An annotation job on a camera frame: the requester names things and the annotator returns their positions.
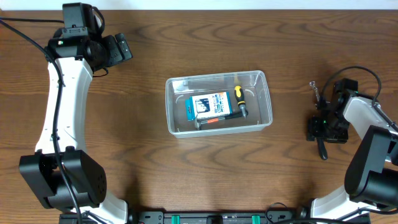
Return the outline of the thin black yellow screwdriver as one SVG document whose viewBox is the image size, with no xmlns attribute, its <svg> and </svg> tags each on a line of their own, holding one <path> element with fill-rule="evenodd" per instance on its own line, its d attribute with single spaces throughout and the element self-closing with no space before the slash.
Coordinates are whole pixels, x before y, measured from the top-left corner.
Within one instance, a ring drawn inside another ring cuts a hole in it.
<svg viewBox="0 0 398 224">
<path fill-rule="evenodd" d="M 323 139 L 317 138 L 317 145 L 318 145 L 318 153 L 319 153 L 320 158 L 324 161 L 327 160 L 328 153 L 327 153 Z"/>
</svg>

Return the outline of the yellow black stubby screwdriver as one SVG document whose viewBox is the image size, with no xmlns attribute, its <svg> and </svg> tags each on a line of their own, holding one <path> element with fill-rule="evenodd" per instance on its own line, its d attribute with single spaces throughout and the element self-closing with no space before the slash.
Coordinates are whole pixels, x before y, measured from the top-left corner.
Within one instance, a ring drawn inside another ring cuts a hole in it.
<svg viewBox="0 0 398 224">
<path fill-rule="evenodd" d="M 246 118 L 247 117 L 246 102 L 245 102 L 245 98 L 244 98 L 243 89 L 240 85 L 235 86 L 234 95 L 235 95 L 235 99 L 238 103 L 239 109 L 241 110 L 241 112 L 243 114 L 243 117 Z"/>
</svg>

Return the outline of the blue white cardboard box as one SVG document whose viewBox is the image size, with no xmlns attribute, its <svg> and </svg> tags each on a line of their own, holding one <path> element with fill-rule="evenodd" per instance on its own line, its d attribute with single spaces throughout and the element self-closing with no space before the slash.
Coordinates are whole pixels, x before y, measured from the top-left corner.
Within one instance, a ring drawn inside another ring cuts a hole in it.
<svg viewBox="0 0 398 224">
<path fill-rule="evenodd" d="M 218 92 L 190 96 L 185 100 L 186 114 L 189 121 L 226 116 L 233 112 L 229 93 Z"/>
</svg>

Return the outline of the small black-handled hammer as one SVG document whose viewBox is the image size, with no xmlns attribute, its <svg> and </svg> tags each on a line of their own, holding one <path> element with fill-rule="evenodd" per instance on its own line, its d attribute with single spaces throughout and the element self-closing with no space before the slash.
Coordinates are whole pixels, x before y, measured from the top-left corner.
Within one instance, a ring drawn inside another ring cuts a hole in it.
<svg viewBox="0 0 398 224">
<path fill-rule="evenodd" d="M 232 114 L 229 114 L 226 116 L 219 116 L 219 117 L 210 118 L 210 119 L 198 119 L 198 117 L 196 116 L 194 119 L 194 125 L 197 130 L 201 130 L 201 127 L 204 124 L 217 123 L 222 120 L 235 119 L 235 118 L 240 118 L 240 117 L 243 117 L 242 112 L 235 112 L 235 113 L 232 113 Z"/>
</svg>

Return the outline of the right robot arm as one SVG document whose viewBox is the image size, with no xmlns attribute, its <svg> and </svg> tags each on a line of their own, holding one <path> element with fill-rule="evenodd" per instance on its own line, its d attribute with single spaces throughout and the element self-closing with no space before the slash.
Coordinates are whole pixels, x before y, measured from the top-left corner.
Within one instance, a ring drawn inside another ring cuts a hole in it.
<svg viewBox="0 0 398 224">
<path fill-rule="evenodd" d="M 331 101 L 317 97 L 319 116 L 308 122 L 308 141 L 316 141 L 320 157 L 328 158 L 325 143 L 348 140 L 348 128 L 361 143 L 345 174 L 344 184 L 314 199 L 303 217 L 351 221 L 367 213 L 397 213 L 397 125 L 382 111 L 377 100 L 356 90 L 335 90 Z"/>
</svg>

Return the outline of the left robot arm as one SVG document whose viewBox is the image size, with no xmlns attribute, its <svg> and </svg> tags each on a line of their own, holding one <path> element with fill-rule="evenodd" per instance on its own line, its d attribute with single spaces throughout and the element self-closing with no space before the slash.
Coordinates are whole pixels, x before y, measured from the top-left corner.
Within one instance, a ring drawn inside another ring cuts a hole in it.
<svg viewBox="0 0 398 224">
<path fill-rule="evenodd" d="M 86 151 L 86 100 L 94 72 L 132 58 L 124 34 L 102 37 L 84 32 L 49 40 L 45 48 L 50 77 L 45 122 L 33 155 L 19 170 L 46 209 L 72 212 L 98 223 L 128 223 L 127 202 L 107 190 L 104 169 Z"/>
</svg>

